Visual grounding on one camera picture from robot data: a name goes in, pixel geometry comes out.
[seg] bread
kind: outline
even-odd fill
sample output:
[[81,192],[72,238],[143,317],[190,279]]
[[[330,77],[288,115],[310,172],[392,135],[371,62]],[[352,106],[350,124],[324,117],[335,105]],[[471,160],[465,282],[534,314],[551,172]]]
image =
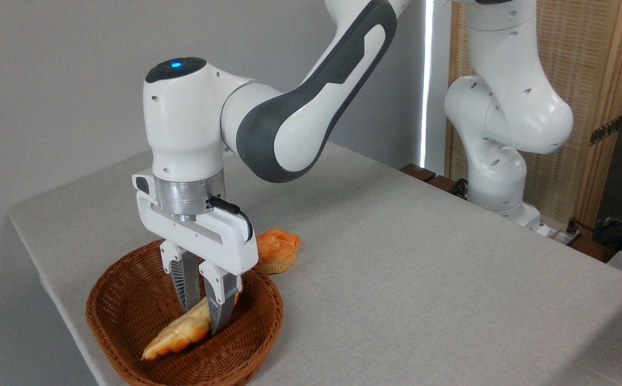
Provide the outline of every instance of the bread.
[[256,267],[266,274],[281,273],[296,262],[296,251],[301,246],[298,235],[280,229],[269,229],[256,236],[259,263]]
[[198,305],[183,316],[173,320],[163,328],[158,337],[151,340],[142,361],[153,361],[169,352],[180,352],[189,344],[202,340],[211,329],[211,316],[208,314],[208,299],[203,298]]

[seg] brown woven basket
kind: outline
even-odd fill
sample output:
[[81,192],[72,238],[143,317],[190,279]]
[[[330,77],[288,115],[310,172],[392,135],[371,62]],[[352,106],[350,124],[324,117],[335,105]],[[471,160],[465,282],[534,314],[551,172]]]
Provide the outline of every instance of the brown woven basket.
[[[122,257],[99,278],[87,300],[87,323],[110,364],[129,384],[247,384],[261,368],[282,327],[280,293],[255,269],[230,322],[211,337],[155,361],[139,361],[149,342],[183,313],[157,240]],[[201,293],[203,280],[200,283]]]

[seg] white robotic arm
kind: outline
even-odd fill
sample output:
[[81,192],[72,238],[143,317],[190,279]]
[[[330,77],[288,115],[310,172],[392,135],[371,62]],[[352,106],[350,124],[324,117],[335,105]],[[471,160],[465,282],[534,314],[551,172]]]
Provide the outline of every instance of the white robotic arm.
[[[139,213],[147,229],[166,239],[164,270],[185,310],[200,299],[198,274],[204,276],[213,332],[229,320],[241,274],[258,260],[251,222],[224,201],[223,156],[236,152],[266,181],[306,173],[387,50],[407,1],[325,3],[337,34],[295,90],[281,93],[201,58],[166,61],[147,74],[144,112],[154,161],[132,178]],[[198,272],[196,256],[205,260]]]
[[523,203],[526,164],[516,149],[556,151],[573,113],[553,90],[537,53],[536,0],[467,4],[470,63],[445,100],[468,159],[468,200],[546,235],[539,212]]

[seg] cable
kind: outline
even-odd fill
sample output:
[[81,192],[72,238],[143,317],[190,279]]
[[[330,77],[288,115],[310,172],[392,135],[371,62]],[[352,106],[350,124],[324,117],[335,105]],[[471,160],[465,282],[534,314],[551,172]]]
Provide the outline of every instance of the cable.
[[604,239],[609,239],[609,240],[613,240],[614,242],[617,242],[618,244],[622,244],[622,239],[620,239],[619,237],[614,237],[612,235],[607,235],[604,234],[602,232],[599,232],[598,230],[595,230],[591,227],[588,227],[587,225],[579,222],[577,219],[575,219],[574,217],[570,219],[571,221],[574,221],[575,224],[580,225],[580,227],[587,229],[588,231],[592,232],[595,235],[600,235],[600,237],[603,237]]
[[228,203],[222,198],[216,197],[216,196],[209,198],[206,201],[206,203],[213,205],[213,207],[217,207],[222,210],[225,210],[227,212],[230,212],[233,214],[239,214],[241,217],[244,218],[244,220],[246,221],[246,226],[247,228],[249,228],[249,239],[247,239],[246,241],[249,242],[249,240],[251,240],[252,237],[254,237],[254,227],[253,225],[251,225],[251,220],[249,220],[249,217],[247,217],[247,215],[245,215],[244,212],[242,212],[242,210],[237,205]]

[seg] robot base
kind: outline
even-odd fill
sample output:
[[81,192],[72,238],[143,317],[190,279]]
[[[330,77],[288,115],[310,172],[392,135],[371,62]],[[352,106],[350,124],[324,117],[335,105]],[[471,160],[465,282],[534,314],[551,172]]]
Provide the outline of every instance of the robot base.
[[[510,217],[509,212],[514,212],[514,216]],[[539,210],[528,203],[522,203],[520,208],[516,208],[513,210],[492,210],[491,212],[500,215],[501,217],[508,218],[512,220],[514,223],[523,225],[527,229],[537,232],[540,235],[548,236],[551,229],[542,222],[542,217],[539,213]]]

